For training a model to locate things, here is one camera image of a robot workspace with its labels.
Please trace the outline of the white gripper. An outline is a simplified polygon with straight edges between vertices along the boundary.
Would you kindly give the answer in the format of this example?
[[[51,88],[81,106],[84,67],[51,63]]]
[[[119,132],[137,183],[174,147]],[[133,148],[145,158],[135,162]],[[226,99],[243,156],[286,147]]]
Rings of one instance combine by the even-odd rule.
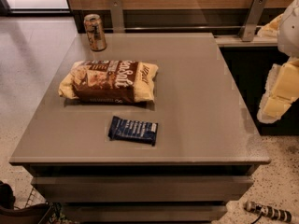
[[[283,15],[263,26],[258,37],[278,37],[278,50],[289,57],[299,57],[299,0],[293,0]],[[271,124],[282,118],[299,98],[299,59],[290,58],[283,65],[274,64],[268,73],[265,93],[257,119]]]

